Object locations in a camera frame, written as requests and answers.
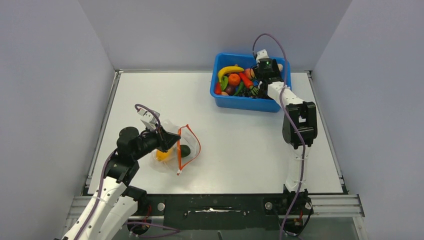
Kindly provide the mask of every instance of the green pepper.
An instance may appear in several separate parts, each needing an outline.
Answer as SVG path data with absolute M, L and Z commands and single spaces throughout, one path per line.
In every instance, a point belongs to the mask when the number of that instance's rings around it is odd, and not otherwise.
M 240 82 L 240 84 L 238 85 L 237 91 L 234 93 L 233 96 L 237 96 L 239 95 L 239 93 L 242 91 L 242 89 L 245 88 L 245 83 L 243 81 Z
M 221 85 L 221 91 L 224 91 L 225 88 L 228 85 L 228 77 L 227 76 L 223 76 L 222 77 L 222 81 L 220 81 L 219 84 Z

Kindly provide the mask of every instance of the plastic bag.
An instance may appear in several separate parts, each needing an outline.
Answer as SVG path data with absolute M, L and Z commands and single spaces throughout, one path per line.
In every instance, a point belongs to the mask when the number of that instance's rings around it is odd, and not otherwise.
M 176 162 L 178 162 L 178 170 L 176 174 L 180 175 L 183 168 L 199 156 L 202 146 L 188 124 L 178 127 L 170 121 L 164 121 L 162 126 L 167 132 L 180 135 L 181 139 L 177 141 L 177 143 L 172 146 L 168 152 L 161 152 L 159 150 L 152 151 L 151 154 L 155 161 L 154 164 L 155 166 L 158 166 L 157 163 L 159 162 L 163 164 L 166 169 L 172 170 L 175 169 L 174 166 L 176 165 Z

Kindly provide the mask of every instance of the black cable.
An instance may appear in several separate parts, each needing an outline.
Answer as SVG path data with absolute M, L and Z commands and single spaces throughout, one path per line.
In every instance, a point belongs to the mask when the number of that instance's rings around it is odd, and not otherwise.
M 309 211 L 309 214 L 307 215 L 307 218 L 306 218 L 306 221 L 304 222 L 304 224 L 303 224 L 303 226 L 302 226 L 302 228 L 300 229 L 300 231 L 299 232 L 292 232 L 292 233 L 288 233 L 284 228 L 283 228 L 283 230 L 284 230 L 284 232 L 287 234 L 287 235 L 289 235 L 290 237 L 298 237 L 302 232 L 303 232 L 303 230 L 306 228 L 306 225 L 308 225 L 308 223 L 309 223 L 309 219 L 311 219 L 311 215 L 312 215 L 312 212 L 314 211 L 314 207 L 312 206 L 312 204 L 310 203 L 310 202 L 308 202 L 308 204 L 310 205 L 310 211 Z M 279 217 L 279 215 L 278 215 L 278 212 L 277 212 L 277 210 L 275 210 L 274 209 L 274 213 L 276 214 L 276 216 L 277 216 L 277 220 L 278 220 L 278 226 L 281 226 L 282 225 L 282 222 L 280 221 L 280 217 Z

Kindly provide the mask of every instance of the red pepper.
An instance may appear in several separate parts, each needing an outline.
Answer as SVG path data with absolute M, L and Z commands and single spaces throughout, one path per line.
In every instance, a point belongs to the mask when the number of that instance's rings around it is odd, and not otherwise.
M 239 72 L 238 75 L 240 76 L 246 88 L 251 89 L 253 87 L 253 82 L 243 72 Z
M 221 85 L 219 82 L 216 83 L 215 85 L 215 91 L 213 91 L 216 95 L 221 95 L 222 91 L 221 91 Z

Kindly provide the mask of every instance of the white table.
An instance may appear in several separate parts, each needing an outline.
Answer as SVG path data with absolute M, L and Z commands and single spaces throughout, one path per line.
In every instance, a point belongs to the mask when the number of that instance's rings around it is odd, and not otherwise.
M 200 140 L 199 157 L 177 176 L 161 170 L 151 155 L 138 161 L 131 185 L 149 194 L 281 193 L 287 176 L 289 148 L 283 140 L 284 113 L 217 107 L 209 94 L 211 72 L 123 72 L 94 165 L 89 194 L 99 184 L 102 166 L 116 148 L 121 129 L 144 129 L 134 104 L 160 113 L 160 119 L 189 124 Z M 291 74 L 295 94 L 315 101 L 306 73 Z M 318 137 L 306 173 L 310 193 L 341 193 L 342 187 L 320 115 Z

